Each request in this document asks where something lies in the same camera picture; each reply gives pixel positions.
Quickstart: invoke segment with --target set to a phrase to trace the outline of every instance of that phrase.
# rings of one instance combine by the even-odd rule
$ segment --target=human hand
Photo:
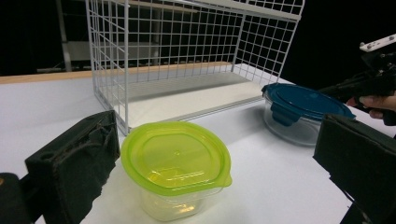
[[[369,115],[373,119],[383,119],[384,114],[381,109],[387,109],[396,111],[396,96],[362,96],[359,98],[359,101],[364,105],[366,108],[372,108],[369,111]],[[354,98],[350,98],[347,102],[347,105],[355,106],[357,102],[355,102]]]

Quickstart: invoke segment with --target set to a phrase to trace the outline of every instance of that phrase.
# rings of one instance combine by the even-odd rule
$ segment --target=green plastic lid
[[[139,126],[125,138],[121,162],[142,188],[163,196],[228,187],[227,147],[209,130],[186,121]]]

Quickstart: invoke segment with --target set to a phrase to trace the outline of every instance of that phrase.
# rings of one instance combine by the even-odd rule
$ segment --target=wire rack
[[[304,0],[86,0],[93,88],[127,134],[261,98]]]

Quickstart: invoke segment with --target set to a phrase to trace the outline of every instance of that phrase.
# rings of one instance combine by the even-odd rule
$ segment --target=white tabletop
[[[104,111],[89,78],[0,85],[0,172],[22,178],[24,160],[89,115]],[[393,136],[395,128],[351,108],[357,119]],[[297,147],[271,134],[262,102],[191,119],[216,134],[232,159],[233,183],[203,211],[170,223],[339,223],[350,206],[329,174]],[[120,144],[124,136],[119,132]],[[120,160],[82,223],[161,223],[139,206],[138,186]],[[40,218],[37,223],[45,223]]]

